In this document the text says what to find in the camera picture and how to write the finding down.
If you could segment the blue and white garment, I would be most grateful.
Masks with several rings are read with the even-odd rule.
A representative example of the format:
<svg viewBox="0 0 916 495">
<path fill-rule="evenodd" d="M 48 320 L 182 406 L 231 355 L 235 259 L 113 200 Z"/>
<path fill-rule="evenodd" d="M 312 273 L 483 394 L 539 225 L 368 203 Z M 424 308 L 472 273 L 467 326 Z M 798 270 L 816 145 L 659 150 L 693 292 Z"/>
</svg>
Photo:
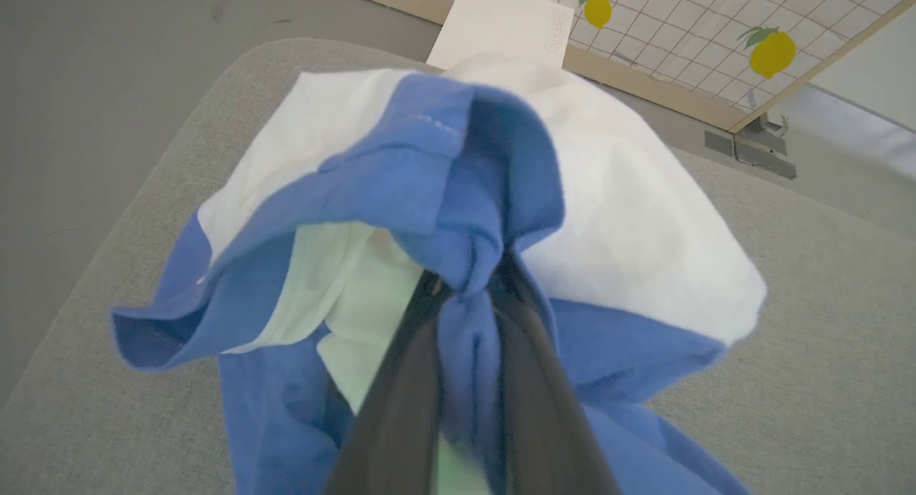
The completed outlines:
<svg viewBox="0 0 916 495">
<path fill-rule="evenodd" d="M 750 495 L 645 402 L 745 338 L 766 284 L 637 113 L 537 62 L 301 72 L 112 334 L 140 371 L 217 359 L 238 495 L 325 495 L 431 271 L 446 287 L 433 495 L 511 495 L 503 256 L 543 303 L 620 495 Z"/>
</svg>

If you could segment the grey metal panel foot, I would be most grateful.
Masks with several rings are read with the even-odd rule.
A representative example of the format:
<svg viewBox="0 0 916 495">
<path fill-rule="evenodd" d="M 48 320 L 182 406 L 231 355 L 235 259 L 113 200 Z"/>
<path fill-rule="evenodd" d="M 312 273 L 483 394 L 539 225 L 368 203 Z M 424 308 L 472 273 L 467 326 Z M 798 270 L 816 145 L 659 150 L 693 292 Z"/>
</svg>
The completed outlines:
<svg viewBox="0 0 916 495">
<path fill-rule="evenodd" d="M 742 131 L 747 135 L 768 132 L 782 138 L 787 132 L 787 126 L 787 118 L 782 114 L 779 107 L 775 107 L 764 114 L 760 114 L 760 116 L 747 124 Z"/>
</svg>

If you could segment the white rectangular block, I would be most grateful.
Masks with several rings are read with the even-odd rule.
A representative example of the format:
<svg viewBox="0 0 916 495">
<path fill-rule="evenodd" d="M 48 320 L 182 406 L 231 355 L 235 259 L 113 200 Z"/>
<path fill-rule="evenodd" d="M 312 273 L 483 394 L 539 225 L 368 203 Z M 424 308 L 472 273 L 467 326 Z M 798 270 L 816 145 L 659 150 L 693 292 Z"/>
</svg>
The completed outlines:
<svg viewBox="0 0 916 495">
<path fill-rule="evenodd" d="M 575 12 L 560 0 L 452 0 L 426 60 L 448 70 L 480 53 L 560 68 Z"/>
</svg>

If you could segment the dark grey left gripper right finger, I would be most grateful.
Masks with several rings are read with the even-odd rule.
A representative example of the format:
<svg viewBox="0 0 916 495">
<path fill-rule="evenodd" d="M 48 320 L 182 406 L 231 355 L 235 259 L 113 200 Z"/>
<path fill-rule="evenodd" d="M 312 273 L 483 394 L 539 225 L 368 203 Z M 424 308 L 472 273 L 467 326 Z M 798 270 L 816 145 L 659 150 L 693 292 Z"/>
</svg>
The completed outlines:
<svg viewBox="0 0 916 495">
<path fill-rule="evenodd" d="M 556 354 L 543 303 L 514 256 L 494 271 L 492 303 L 510 494 L 620 495 Z"/>
</svg>

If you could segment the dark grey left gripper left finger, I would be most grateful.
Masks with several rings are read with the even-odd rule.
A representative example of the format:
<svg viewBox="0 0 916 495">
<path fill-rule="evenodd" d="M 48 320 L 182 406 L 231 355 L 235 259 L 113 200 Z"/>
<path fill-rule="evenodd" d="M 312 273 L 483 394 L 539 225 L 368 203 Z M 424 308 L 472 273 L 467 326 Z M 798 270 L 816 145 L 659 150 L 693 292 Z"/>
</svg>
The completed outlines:
<svg viewBox="0 0 916 495">
<path fill-rule="evenodd" d="M 433 495 L 442 406 L 441 277 L 424 271 L 325 484 L 325 495 Z"/>
</svg>

